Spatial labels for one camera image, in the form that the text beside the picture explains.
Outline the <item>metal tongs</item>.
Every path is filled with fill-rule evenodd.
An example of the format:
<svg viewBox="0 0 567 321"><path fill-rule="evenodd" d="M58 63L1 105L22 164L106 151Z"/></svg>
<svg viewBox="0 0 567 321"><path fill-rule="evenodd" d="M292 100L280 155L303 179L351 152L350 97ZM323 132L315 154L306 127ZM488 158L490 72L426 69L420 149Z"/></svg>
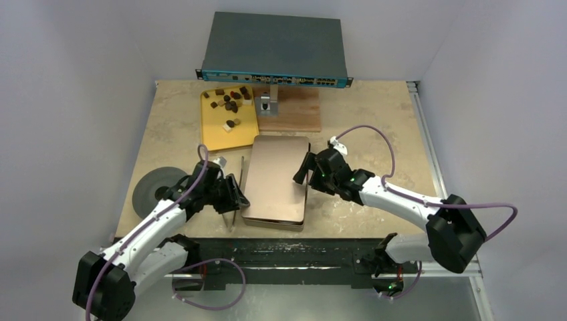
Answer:
<svg viewBox="0 0 567 321"><path fill-rule="evenodd" d="M231 173L226 176L227 180L229 181L231 192L233 194L231 196L231 204L233 205L233 210L231 212L228 212L228 214L223 214L223 220L228 232L232 232L234 230L236 216L245 205L245 203L243 202L243 193L241 192L239 187L243 175L245 157L240 156L237 164L239 165L239 172L237 172L236 174Z"/></svg>

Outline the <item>brown box lid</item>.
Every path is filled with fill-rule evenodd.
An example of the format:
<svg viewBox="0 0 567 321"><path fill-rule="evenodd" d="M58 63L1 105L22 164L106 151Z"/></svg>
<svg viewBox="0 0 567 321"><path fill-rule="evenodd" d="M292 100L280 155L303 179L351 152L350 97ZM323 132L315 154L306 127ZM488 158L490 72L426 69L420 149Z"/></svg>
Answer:
<svg viewBox="0 0 567 321"><path fill-rule="evenodd" d="M241 215L252 219L300 222L305 219L307 188L293 176L310 151L305 136L255 137L245 180L250 206Z"/></svg>

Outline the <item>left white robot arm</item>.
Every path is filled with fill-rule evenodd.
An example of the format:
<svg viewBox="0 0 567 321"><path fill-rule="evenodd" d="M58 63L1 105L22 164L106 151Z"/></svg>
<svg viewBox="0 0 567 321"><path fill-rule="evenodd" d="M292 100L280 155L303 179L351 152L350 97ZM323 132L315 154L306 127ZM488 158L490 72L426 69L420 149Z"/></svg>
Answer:
<svg viewBox="0 0 567 321"><path fill-rule="evenodd" d="M174 231L210 205L219 214L249 205L232 174L224 173L223 157L201 160L193 174L179 179L154 209L125 237L99 252L89 251L78 263L72 302L86 320L123 320L136 298L171 272L205 273L208 264L200 245Z"/></svg>

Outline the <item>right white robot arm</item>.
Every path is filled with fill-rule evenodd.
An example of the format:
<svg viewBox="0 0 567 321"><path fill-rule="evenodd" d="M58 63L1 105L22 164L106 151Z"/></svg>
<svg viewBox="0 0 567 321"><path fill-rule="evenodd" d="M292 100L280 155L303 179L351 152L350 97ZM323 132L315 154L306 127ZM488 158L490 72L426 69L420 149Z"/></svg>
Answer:
<svg viewBox="0 0 567 321"><path fill-rule="evenodd" d="M434 261L461 274L487 240L484 228L461 197L438 199L405 189L389 191L374 173L351 169L334 148L307 152L293 180L345 201L381 209L421 229L416 235L391 233L378 244L374 258L378 274L409 261Z"/></svg>

